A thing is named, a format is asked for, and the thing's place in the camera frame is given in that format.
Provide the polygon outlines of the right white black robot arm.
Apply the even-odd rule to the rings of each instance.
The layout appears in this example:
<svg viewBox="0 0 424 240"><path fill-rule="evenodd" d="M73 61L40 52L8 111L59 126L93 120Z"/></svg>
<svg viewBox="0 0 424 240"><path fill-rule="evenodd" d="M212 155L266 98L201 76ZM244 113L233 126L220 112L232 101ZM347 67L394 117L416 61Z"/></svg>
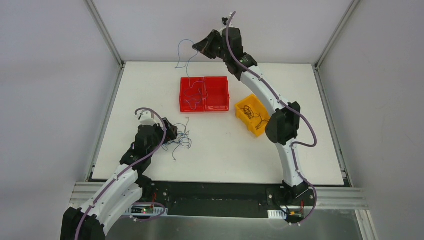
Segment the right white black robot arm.
<svg viewBox="0 0 424 240"><path fill-rule="evenodd" d="M257 61L244 51L238 28L230 27L223 32L212 30L192 48L209 59L221 59L228 71L246 85L266 108L270 119L265 133L275 144L283 167L284 200L290 205L298 204L309 189L294 145L300 128L300 105L297 102L285 103L265 80Z"/></svg>

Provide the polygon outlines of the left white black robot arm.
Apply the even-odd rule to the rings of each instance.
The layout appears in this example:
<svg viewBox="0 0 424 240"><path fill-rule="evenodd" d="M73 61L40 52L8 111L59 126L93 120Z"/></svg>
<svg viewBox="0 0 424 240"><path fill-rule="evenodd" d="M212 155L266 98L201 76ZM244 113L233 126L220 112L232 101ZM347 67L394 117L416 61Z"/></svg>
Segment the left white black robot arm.
<svg viewBox="0 0 424 240"><path fill-rule="evenodd" d="M178 128L165 117L156 121L139 116L139 120L134 142L112 176L80 207L69 207L64 213L60 239L104 240L126 210L152 198L152 180L144 172L154 153L176 139Z"/></svg>

